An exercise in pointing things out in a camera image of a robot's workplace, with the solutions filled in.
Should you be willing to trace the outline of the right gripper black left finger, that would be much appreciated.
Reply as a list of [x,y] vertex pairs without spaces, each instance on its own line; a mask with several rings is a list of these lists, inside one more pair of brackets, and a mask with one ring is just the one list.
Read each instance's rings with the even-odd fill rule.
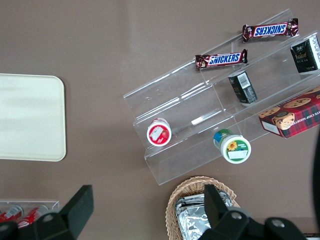
[[94,211],[92,185],[83,185],[59,212],[47,213],[18,228],[13,221],[0,224],[2,240],[76,240]]

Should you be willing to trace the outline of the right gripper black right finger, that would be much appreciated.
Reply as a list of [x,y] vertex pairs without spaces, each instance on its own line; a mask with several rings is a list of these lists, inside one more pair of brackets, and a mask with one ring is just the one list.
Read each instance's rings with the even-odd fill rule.
[[228,208],[214,185],[204,187],[204,210],[210,229],[201,240],[305,240],[306,236],[291,221],[267,218],[263,224],[247,216],[241,208]]

